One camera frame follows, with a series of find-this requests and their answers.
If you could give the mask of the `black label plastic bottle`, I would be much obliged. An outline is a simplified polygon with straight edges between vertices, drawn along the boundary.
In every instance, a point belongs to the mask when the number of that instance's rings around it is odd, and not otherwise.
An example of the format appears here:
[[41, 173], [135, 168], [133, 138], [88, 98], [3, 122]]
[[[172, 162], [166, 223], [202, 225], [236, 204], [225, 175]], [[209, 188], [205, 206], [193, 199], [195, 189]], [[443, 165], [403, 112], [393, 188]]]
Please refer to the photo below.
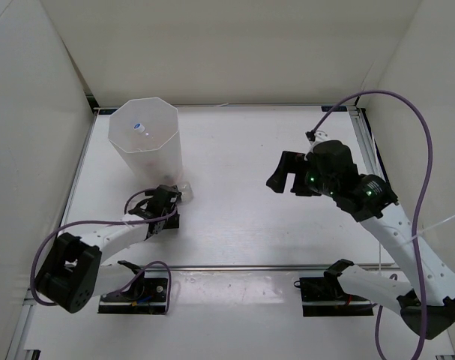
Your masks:
[[180, 193], [179, 202], [182, 205], [186, 205], [192, 201], [194, 198], [193, 189], [191, 184], [188, 181], [181, 181], [177, 185], [178, 191]]

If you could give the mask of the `clear unlabelled plastic bottle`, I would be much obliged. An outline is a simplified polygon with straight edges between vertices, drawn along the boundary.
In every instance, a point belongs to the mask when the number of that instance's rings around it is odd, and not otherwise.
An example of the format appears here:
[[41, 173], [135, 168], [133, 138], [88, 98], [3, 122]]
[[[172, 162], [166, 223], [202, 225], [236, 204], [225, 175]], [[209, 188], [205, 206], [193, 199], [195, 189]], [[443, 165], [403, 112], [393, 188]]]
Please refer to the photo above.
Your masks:
[[152, 141], [154, 138], [153, 133], [140, 122], [133, 126], [133, 132], [135, 133], [137, 139]]

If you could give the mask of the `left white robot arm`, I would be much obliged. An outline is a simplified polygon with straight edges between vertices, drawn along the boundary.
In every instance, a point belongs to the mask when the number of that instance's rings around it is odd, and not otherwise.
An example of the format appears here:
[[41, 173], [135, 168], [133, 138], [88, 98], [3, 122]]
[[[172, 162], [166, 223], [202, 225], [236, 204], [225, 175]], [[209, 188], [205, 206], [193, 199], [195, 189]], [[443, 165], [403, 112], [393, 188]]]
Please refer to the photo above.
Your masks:
[[101, 313], [168, 312], [172, 273], [165, 262], [105, 264], [132, 245], [179, 228], [181, 192], [176, 186], [160, 185], [141, 194], [144, 197], [135, 206], [125, 205], [121, 220], [97, 220], [99, 228], [85, 235], [68, 232], [81, 221], [67, 223], [42, 241], [29, 279], [32, 297], [39, 305], [59, 306], [74, 314], [98, 296]]

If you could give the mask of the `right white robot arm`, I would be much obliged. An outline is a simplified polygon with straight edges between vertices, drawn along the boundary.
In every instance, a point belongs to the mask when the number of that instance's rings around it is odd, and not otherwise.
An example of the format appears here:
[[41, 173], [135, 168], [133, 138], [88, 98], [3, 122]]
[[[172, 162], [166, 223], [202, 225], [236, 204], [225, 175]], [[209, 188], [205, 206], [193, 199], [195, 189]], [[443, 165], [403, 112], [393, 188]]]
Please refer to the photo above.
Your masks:
[[455, 323], [455, 273], [418, 236], [397, 195], [382, 178], [361, 174], [347, 145], [319, 131], [304, 153], [283, 151], [268, 188], [281, 194], [288, 175], [298, 197], [330, 197], [382, 245], [407, 280], [396, 282], [340, 259], [324, 272], [324, 291], [373, 301], [400, 315], [417, 335], [432, 340]]

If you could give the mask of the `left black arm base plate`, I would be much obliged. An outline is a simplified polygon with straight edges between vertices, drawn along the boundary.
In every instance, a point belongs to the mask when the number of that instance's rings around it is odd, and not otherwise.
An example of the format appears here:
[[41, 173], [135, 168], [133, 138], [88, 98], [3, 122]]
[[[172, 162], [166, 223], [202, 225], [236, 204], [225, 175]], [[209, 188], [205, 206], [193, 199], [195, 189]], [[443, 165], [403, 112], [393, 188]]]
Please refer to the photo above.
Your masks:
[[170, 306], [172, 274], [164, 268], [147, 270], [127, 289], [103, 294], [99, 314], [167, 315]]

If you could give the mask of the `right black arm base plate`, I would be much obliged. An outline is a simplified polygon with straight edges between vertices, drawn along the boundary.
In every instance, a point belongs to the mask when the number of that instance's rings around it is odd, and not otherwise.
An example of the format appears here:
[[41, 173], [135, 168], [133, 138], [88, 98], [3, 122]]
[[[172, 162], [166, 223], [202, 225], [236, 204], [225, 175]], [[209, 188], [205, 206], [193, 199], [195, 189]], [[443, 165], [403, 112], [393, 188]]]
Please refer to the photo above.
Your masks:
[[375, 305], [358, 295], [335, 290], [322, 271], [301, 271], [293, 281], [300, 292], [302, 316], [314, 317], [371, 317]]

